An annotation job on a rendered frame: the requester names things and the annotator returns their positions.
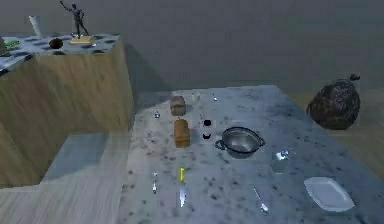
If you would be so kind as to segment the wooden cabinet with speckled top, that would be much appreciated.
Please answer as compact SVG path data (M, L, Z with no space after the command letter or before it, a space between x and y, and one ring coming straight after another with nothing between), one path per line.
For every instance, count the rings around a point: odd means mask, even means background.
M50 37L7 37L0 57L0 188L41 182L72 134L132 127L134 98L122 37L52 49Z

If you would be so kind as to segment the pale grey square plate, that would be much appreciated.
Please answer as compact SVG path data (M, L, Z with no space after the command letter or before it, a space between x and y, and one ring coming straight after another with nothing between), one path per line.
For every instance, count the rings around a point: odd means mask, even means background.
M344 212L355 206L348 192L332 178L311 177L304 185L313 201L326 211Z

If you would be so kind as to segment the orange-brown bread loaf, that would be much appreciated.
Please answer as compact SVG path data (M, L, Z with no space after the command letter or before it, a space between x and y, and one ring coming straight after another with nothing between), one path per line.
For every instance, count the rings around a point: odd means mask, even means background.
M177 148L190 146L190 130L186 120L178 119L174 122L174 141Z

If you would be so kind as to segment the dark garbage bag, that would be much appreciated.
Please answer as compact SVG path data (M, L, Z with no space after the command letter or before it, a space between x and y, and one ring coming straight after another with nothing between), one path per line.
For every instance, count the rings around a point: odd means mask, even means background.
M359 75L351 74L325 85L308 103L306 113L324 129L347 130L356 121L361 107L354 84L359 79Z

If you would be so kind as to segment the dark human figure statue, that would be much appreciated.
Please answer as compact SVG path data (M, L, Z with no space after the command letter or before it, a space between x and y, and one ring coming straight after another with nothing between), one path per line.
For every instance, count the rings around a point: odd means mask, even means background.
M73 20L76 28L76 32L73 36L72 44L93 44L95 38L91 36L88 30L84 26L84 15L82 9L78 8L75 3L72 3L71 6L67 6L64 4L62 0L60 0L61 6L68 12L73 15Z

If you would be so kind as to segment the brown bread loaf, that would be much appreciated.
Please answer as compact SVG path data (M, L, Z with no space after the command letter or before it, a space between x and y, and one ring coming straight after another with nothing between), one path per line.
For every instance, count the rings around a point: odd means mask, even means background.
M183 116L186 113L186 103L182 96L173 96L171 98L170 111L173 116Z

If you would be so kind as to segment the clear glass cup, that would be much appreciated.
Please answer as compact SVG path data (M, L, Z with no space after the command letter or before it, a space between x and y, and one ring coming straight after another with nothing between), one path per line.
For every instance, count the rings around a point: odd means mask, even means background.
M289 151L284 149L272 154L271 168L276 174L282 174L289 160Z

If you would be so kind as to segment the speckled grey kitchen table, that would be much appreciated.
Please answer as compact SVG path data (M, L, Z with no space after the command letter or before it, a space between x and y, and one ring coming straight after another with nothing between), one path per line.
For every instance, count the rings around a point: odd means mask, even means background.
M191 100L194 92L201 94L197 103ZM139 97L116 224L384 224L384 182L277 87L184 90L181 95L191 129L187 148L174 144L171 93ZM202 137L206 119L212 122L210 139ZM266 144L249 158L233 158L214 146L230 127L249 128ZM289 160L284 172L276 174L272 154L284 149ZM186 181L182 208L181 167ZM344 212L320 208L304 185L311 177L334 179L355 206ZM254 187L269 208L267 214L259 207Z

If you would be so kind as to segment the yellow-handled knife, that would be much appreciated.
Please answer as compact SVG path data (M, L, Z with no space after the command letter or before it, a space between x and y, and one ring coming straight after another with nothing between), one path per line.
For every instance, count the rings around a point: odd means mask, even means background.
M179 183L180 183L179 201L180 201L181 208L185 205L185 201L186 201L186 189L185 189L186 181L184 178L184 171L185 169L183 167L179 169Z

